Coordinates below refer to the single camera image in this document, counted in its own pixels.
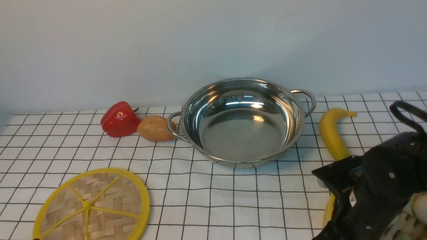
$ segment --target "black handle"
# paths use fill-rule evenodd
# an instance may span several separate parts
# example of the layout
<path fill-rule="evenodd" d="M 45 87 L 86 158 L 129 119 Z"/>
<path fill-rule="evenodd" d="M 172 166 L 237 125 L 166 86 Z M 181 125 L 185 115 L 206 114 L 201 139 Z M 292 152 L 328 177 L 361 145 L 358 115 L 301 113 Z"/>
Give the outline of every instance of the black handle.
<path fill-rule="evenodd" d="M 409 127 L 413 128 L 417 133 L 422 136 L 426 137 L 426 132 L 424 131 L 424 128 L 416 123 L 415 121 L 405 117 L 398 108 L 401 108 L 410 114 L 419 117 L 424 122 L 427 122 L 427 113 L 423 110 L 407 103 L 404 101 L 396 101 L 393 104 L 390 105 L 390 111 L 393 113 L 393 115 L 402 123 L 408 125 Z"/>

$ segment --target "grid tablecloth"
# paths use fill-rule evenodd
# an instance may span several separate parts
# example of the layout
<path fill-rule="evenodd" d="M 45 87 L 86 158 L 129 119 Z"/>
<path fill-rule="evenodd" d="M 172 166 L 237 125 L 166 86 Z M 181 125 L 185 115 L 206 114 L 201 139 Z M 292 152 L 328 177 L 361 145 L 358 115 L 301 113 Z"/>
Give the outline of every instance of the grid tablecloth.
<path fill-rule="evenodd" d="M 71 177 L 102 167 L 130 170 L 145 182 L 152 204 L 145 240 L 311 239 L 322 228 L 329 199 L 311 171 L 333 161 L 319 135 L 323 113 L 335 107 L 358 113 L 339 129 L 350 152 L 361 155 L 411 131 L 388 107 L 405 100 L 427 110 L 427 91 L 316 100 L 297 143 L 257 169 L 213 164 L 179 140 L 153 143 L 136 133 L 111 138 L 99 125 L 105 111 L 14 115 L 0 131 L 0 239 L 31 239 L 47 197 Z M 310 103 L 304 99 L 302 105 L 307 110 Z M 180 110 L 150 107 L 137 113 L 167 117 Z"/>

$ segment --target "toy vegetable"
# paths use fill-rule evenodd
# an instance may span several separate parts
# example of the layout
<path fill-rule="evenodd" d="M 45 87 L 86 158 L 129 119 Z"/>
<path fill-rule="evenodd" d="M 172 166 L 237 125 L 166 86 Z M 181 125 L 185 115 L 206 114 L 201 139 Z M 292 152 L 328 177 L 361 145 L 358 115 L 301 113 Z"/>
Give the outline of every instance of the toy vegetable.
<path fill-rule="evenodd" d="M 172 141 L 175 138 L 169 133 L 166 127 L 167 119 L 157 115 L 150 115 L 145 117 L 139 124 L 137 131 L 138 134 L 152 142 Z M 170 123 L 172 129 L 176 131 L 174 122 Z"/>
<path fill-rule="evenodd" d="M 110 107 L 101 119 L 104 132 L 113 138 L 124 137 L 136 131 L 141 119 L 127 102 L 118 102 Z"/>

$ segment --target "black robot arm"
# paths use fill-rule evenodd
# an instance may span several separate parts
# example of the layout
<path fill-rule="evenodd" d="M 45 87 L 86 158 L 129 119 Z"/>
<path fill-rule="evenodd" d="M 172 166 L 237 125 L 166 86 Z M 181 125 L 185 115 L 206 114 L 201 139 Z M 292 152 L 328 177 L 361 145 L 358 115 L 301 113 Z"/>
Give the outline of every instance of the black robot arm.
<path fill-rule="evenodd" d="M 427 122 L 427 113 L 397 101 L 391 112 L 416 132 L 313 171 L 336 197 L 331 221 L 314 240 L 377 240 L 410 197 L 427 190 L 427 134 L 398 108 Z M 351 170 L 360 166 L 355 176 Z"/>

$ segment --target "pot handle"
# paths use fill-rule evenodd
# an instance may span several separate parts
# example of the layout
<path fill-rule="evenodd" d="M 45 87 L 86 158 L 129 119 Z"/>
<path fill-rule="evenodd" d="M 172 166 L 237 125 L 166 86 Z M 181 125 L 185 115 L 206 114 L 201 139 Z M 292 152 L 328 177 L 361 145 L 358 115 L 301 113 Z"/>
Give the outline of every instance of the pot handle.
<path fill-rule="evenodd" d="M 178 111 L 178 112 L 174 112 L 174 113 L 172 113 L 171 115 L 169 115 L 169 117 L 167 118 L 167 121 L 166 121 L 167 130 L 168 130 L 168 131 L 169 131 L 169 133 L 170 133 L 170 134 L 172 134 L 175 138 L 177 138 L 177 139 L 181 139 L 181 140 L 183 140 L 183 141 L 188 142 L 188 140 L 187 140 L 187 139 L 185 139 L 185 137 L 184 137 L 184 136 L 178 135 L 178 133 L 176 133 L 176 132 L 172 129 L 172 126 L 171 126 L 171 124 L 170 124 L 170 122 L 172 121 L 172 118 L 174 118 L 174 117 L 176 117 L 176 116 L 179 116 L 179 115 L 181 115 L 181 112 L 180 112 L 180 111 Z"/>
<path fill-rule="evenodd" d="M 293 93 L 293 94 L 305 94 L 305 95 L 307 95 L 310 98 L 310 100 L 311 100 L 311 106 L 310 106 L 310 109 L 308 110 L 308 112 L 305 113 L 305 118 L 307 118 L 308 116 L 310 116 L 310 114 L 316 108 L 316 100 L 314 99 L 313 94 L 311 94 L 311 92 L 309 92 L 307 90 L 304 90 L 304 89 L 295 89 L 295 90 L 292 90 L 291 93 Z"/>

